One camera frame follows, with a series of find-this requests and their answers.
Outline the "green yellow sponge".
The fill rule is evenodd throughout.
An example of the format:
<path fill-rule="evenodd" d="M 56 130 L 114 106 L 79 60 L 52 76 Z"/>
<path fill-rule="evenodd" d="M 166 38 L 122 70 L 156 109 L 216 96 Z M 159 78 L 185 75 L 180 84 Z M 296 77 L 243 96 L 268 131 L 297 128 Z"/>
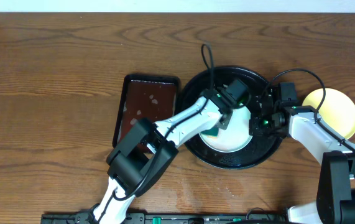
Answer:
<path fill-rule="evenodd" d="M 205 130 L 205 131 L 201 132 L 202 135 L 210 136 L 212 138 L 213 137 L 217 137 L 218 133 L 219 133 L 219 128 L 217 128 L 217 127 L 213 127 L 211 129 L 208 129 L 208 130 Z"/>

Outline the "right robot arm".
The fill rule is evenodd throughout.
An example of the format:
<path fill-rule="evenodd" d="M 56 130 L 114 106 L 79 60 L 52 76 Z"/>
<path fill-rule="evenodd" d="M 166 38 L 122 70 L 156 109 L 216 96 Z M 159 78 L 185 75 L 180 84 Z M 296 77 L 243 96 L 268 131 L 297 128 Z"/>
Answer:
<path fill-rule="evenodd" d="M 251 115 L 253 136 L 290 137 L 320 163 L 315 202 L 287 210 L 290 223 L 355 223 L 355 144 L 328 126 L 312 106 L 272 95 L 256 97 L 260 112 Z"/>

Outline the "light blue plate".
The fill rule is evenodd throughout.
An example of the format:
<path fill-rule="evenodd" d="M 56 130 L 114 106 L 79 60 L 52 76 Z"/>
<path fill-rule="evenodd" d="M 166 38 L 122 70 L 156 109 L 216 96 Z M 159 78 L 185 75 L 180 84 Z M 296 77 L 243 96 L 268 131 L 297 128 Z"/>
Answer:
<path fill-rule="evenodd" d="M 205 136 L 200 133 L 201 140 L 211 149 L 218 152 L 230 153 L 244 148 L 252 139 L 249 134 L 251 112 L 246 107 L 246 117 L 230 123 L 226 130 L 219 129 L 217 137 Z"/>

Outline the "yellow plate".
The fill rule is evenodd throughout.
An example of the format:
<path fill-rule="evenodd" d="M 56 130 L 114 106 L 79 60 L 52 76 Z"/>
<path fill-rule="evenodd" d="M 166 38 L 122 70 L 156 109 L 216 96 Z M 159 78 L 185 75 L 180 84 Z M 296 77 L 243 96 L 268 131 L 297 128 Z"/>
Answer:
<path fill-rule="evenodd" d="M 345 139 L 355 133 L 355 104 L 343 92 L 326 88 L 326 97 L 319 110 L 324 121 Z"/>

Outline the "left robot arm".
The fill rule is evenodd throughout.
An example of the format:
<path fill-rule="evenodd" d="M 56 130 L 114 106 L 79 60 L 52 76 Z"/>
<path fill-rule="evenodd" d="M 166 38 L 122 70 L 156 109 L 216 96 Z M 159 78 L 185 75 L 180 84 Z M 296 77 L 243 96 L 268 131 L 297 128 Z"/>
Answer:
<path fill-rule="evenodd" d="M 107 158 L 108 188 L 88 222 L 122 223 L 133 200 L 160 179 L 182 144 L 214 128 L 250 100 L 242 88 L 206 89 L 193 105 L 171 118 L 138 121 Z"/>

